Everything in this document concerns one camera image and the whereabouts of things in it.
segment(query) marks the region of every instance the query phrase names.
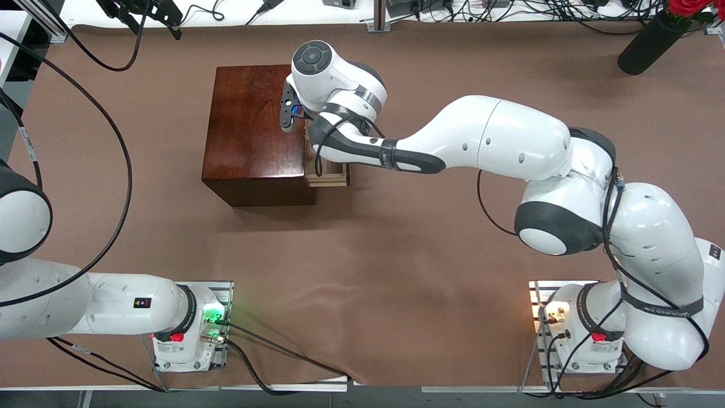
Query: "brown tabletop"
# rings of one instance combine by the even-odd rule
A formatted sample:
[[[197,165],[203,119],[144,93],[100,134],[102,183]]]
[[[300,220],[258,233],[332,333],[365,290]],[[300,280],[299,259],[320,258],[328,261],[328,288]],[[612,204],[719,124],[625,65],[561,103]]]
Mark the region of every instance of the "brown tabletop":
[[[105,62],[122,65],[131,54],[126,30],[78,31]],[[133,160],[128,221],[97,271],[233,280],[234,322],[360,383],[521,382],[533,341],[528,281],[614,275],[598,250],[544,256],[497,231],[476,200],[475,169],[421,176],[355,166],[352,187],[322,189],[306,208],[234,210],[201,182],[215,68],[284,64],[314,38],[381,74],[389,98],[378,124],[387,136],[412,134],[466,94],[529,105],[612,139],[628,181],[662,186],[698,237],[725,244],[725,52],[716,36],[683,39],[631,77],[615,64],[631,37],[573,23],[401,23],[384,35],[335,25],[190,29],[181,41],[148,30],[124,73],[101,69],[72,42],[49,52],[108,109]],[[25,121],[54,209],[51,236],[36,256],[82,266],[117,222],[125,191],[120,148],[103,117],[47,67]],[[30,176],[20,145],[11,165]],[[523,188],[521,180],[484,176],[484,199],[506,226]],[[660,384],[725,388],[724,335],[721,317],[713,351]],[[152,378],[137,336],[68,338]],[[239,340],[265,381],[330,377]],[[124,383],[44,340],[0,350],[0,386]],[[168,377],[172,387],[241,383],[251,379],[235,356],[223,370]],[[537,370],[530,383],[542,384]]]

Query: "black label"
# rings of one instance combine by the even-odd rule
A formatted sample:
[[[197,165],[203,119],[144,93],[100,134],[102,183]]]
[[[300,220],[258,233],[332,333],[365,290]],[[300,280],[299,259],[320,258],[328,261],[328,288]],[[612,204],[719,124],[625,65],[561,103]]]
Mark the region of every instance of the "black label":
[[[148,309],[151,307],[151,298],[136,298],[133,299],[134,309]]]
[[[720,260],[720,253],[722,253],[722,251],[723,250],[720,249],[720,247],[717,247],[717,246],[712,245],[712,244],[710,245],[710,256],[712,256],[713,258],[717,259],[718,261]]]

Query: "green leaf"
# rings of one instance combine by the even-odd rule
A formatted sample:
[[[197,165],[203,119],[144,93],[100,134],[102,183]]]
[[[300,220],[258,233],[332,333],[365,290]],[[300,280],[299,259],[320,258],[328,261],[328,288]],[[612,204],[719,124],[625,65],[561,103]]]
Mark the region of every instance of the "green leaf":
[[[692,16],[692,19],[701,23],[712,24],[715,21],[715,15],[711,12],[697,12]]]

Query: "flower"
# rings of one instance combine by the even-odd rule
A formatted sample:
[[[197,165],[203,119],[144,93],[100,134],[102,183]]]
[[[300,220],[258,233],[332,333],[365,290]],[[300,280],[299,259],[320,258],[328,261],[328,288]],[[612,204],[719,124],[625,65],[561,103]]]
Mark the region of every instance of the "flower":
[[[672,14],[681,15],[682,17],[690,17],[696,12],[702,11],[710,5],[713,0],[670,0],[669,10]],[[723,4],[725,0],[715,0],[716,3]]]
[[[718,18],[725,21],[725,0],[715,0],[714,5],[718,9]]]

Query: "red button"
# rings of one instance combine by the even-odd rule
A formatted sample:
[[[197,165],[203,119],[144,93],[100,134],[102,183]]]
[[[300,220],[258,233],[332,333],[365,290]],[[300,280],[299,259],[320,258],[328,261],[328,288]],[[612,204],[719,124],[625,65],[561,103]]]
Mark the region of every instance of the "red button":
[[[607,340],[607,335],[604,333],[594,332],[594,333],[592,333],[592,340],[604,341],[604,340]]]

